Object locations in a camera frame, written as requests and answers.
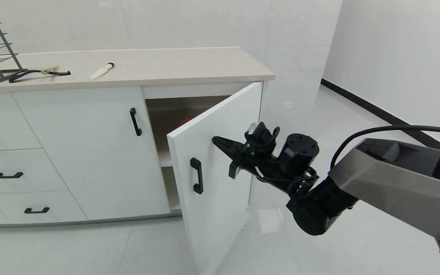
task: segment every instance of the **wall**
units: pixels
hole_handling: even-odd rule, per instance
[[[440,0],[345,0],[324,78],[410,124],[440,126]]]
[[[315,99],[341,2],[0,0],[0,21],[20,53],[240,46],[277,74],[262,112],[274,123]]]

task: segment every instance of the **black cable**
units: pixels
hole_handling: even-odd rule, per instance
[[[332,169],[335,166],[335,162],[337,161],[337,158],[342,153],[342,150],[351,142],[353,139],[357,138],[358,136],[362,136],[364,134],[370,134],[375,132],[383,132],[383,131],[394,131],[394,130],[402,130],[402,131],[408,131],[408,130],[415,130],[415,131],[429,131],[429,132],[438,132],[440,133],[440,127],[434,127],[434,126],[423,126],[423,125],[393,125],[393,126],[383,126],[383,127],[376,127],[376,128],[370,128],[366,129],[360,132],[357,132],[353,134],[352,136],[348,137],[342,144],[339,146],[337,151],[335,152],[334,156],[332,157],[332,161],[330,162],[330,169]]]
[[[315,179],[317,177],[317,171],[315,171],[315,169],[313,169],[312,167],[309,167],[308,172],[309,172],[310,176],[306,176],[304,178],[295,179],[294,181],[292,181],[290,183],[290,185],[288,186],[288,195],[291,196],[291,194],[294,194],[297,191],[297,190],[295,190],[294,192],[292,191],[297,183],[298,183],[298,186],[299,186],[299,183],[301,181],[310,181],[310,180],[313,180],[313,179]]]
[[[41,73],[42,70],[21,70],[17,73],[14,73],[9,78],[9,83],[14,83],[17,79],[29,74],[29,73]],[[60,73],[58,71],[50,71],[47,74],[51,75],[70,75],[70,71],[67,71],[66,73]]]

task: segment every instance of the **countertop edge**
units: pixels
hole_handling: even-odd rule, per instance
[[[74,83],[45,83],[41,85],[16,85],[0,87],[0,94],[8,92],[31,92],[49,91],[59,89],[96,89],[111,87],[139,87],[139,86],[172,86],[172,85],[194,85],[194,84],[218,84],[233,82],[256,82],[275,80],[273,74],[246,75],[246,76],[224,76],[224,77],[200,77],[200,78],[171,78],[171,79],[148,79],[148,80],[117,80],[117,81],[96,81],[96,82],[74,82]]]

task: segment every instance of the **black cable with plug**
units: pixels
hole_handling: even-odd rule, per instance
[[[17,73],[14,73],[13,75],[11,75],[11,77],[9,78],[9,83],[14,83],[17,79],[29,74],[29,73],[42,73],[43,74],[44,70],[21,70]],[[70,71],[67,71],[66,73],[60,73],[58,71],[46,71],[45,74],[51,74],[51,75],[70,75]]]

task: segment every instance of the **red object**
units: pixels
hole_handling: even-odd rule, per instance
[[[192,117],[189,117],[185,120],[181,120],[180,122],[178,122],[178,127],[183,126],[184,124],[186,124],[188,121],[192,120]]]

